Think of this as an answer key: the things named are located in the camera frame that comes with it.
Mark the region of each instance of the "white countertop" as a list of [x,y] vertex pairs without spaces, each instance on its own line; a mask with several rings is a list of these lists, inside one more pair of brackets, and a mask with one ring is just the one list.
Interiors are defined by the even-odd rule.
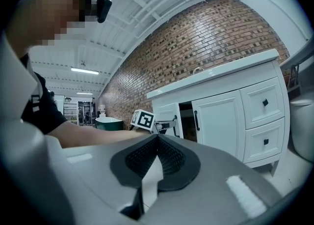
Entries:
[[219,66],[216,66],[212,69],[205,70],[203,72],[191,75],[182,80],[176,81],[174,83],[168,84],[164,87],[161,87],[157,90],[153,90],[147,93],[147,98],[152,99],[157,96],[161,96],[166,93],[170,93],[179,89],[187,88],[196,84],[207,82],[228,74],[244,70],[265,62],[272,61],[279,56],[279,53],[276,49],[264,51],[257,53],[239,60],[228,62]]

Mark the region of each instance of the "white ceiling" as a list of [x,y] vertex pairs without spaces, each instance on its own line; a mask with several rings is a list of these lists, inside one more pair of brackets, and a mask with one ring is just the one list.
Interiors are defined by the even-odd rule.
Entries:
[[[59,40],[54,46],[32,48],[33,70],[46,79],[46,87],[55,94],[77,96],[76,92],[84,91],[97,98],[140,42],[173,15],[200,1],[112,0],[106,21],[88,27],[87,40]],[[72,72],[71,67],[99,74]]]

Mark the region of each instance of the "faucet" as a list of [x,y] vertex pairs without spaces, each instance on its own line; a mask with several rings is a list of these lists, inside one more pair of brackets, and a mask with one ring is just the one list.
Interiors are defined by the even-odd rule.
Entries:
[[195,75],[195,71],[197,71],[197,70],[202,70],[202,71],[204,71],[204,69],[203,69],[202,67],[196,67],[196,68],[193,70],[193,75]]

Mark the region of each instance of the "toilet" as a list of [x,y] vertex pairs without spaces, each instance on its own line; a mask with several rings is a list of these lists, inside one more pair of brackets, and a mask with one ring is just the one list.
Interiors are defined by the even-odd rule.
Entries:
[[290,102],[291,134],[296,152],[314,162],[314,91]]

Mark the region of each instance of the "black shirt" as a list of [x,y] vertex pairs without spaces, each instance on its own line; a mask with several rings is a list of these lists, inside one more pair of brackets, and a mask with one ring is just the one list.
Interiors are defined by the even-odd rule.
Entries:
[[37,76],[38,79],[36,80],[39,80],[40,82],[38,86],[42,87],[42,93],[39,93],[39,102],[37,99],[34,100],[34,97],[32,96],[24,109],[22,120],[35,125],[44,134],[47,134],[66,122],[67,119],[58,111],[57,106],[52,100],[52,97],[46,88],[46,80],[32,71],[28,54],[21,58],[21,62],[33,77]]

